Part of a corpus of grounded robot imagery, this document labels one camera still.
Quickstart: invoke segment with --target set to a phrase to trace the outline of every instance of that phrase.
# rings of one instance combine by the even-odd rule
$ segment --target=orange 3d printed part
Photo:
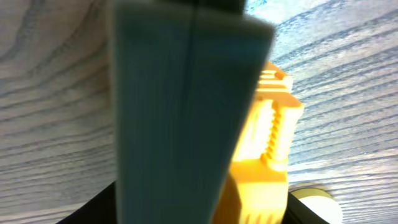
[[[262,71],[213,223],[280,223],[287,206],[287,165],[303,104],[292,77],[268,62]]]

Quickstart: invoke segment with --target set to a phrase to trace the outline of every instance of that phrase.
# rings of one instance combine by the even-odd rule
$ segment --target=yellow round object
[[[300,189],[292,192],[304,205],[330,224],[341,224],[343,212],[333,197],[319,189]]]

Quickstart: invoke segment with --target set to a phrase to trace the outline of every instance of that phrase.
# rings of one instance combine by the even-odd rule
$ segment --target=tabletop
[[[290,188],[344,223],[398,213],[398,1],[248,0],[305,103]],[[0,0],[0,223],[56,223],[115,180],[103,0]]]

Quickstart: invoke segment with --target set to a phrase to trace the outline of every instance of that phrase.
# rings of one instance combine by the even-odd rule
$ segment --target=gray wooden surface
[[[55,223],[115,178],[105,2],[0,0],[0,223]],[[306,104],[291,188],[398,218],[398,1],[248,1]]]

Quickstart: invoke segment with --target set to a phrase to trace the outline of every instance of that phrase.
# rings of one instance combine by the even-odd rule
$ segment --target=yellow plastic part
[[[213,223],[282,221],[289,188],[289,149],[295,125],[303,113],[303,104],[290,94],[292,84],[292,77],[270,62],[266,64]]]

